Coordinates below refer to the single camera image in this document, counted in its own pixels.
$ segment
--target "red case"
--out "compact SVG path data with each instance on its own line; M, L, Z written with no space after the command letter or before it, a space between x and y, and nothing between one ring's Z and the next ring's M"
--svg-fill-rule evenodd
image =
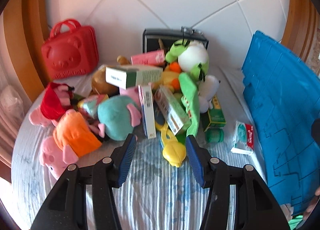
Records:
M69 31L60 33L62 25ZM74 19L57 23L41 47L51 79L90 73L98 65L99 54L94 28Z

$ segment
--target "blue plastic crate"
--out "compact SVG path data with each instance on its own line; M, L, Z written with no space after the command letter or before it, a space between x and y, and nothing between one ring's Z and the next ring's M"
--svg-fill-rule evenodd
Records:
M320 117L320 80L293 52L257 31L242 67L244 98L278 203L305 211L320 186L320 148L311 125Z

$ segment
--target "silver screw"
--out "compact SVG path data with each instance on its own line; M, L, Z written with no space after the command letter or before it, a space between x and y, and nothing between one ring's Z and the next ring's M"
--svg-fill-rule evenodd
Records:
M110 157L105 157L105 158L103 158L102 162L103 163L110 163L110 162L112 162L112 159Z
M248 165L245 166L245 169L247 171L251 172L251 171L253 171L254 167L252 165L248 164Z
M216 157L210 159L210 162L213 163L213 164L218 164L219 161L220 160L218 158L216 158Z
M74 171L75 169L77 168L77 165L75 165L75 164L70 164L69 166L68 166L68 171Z

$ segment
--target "red handle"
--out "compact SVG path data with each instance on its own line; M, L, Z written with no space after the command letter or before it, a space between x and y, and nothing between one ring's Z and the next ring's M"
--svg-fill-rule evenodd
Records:
M54 38L55 36L60 34L60 30L62 25L66 25L70 32L72 33L75 29L81 27L81 24L75 19L66 19L62 22L57 23L50 32L50 38Z

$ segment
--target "human hand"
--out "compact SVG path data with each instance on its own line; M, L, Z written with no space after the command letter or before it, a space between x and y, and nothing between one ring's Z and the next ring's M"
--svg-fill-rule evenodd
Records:
M311 200L308 208L303 213L303 220L307 220L310 216L311 212L315 209L320 196L320 187L316 190L315 197Z

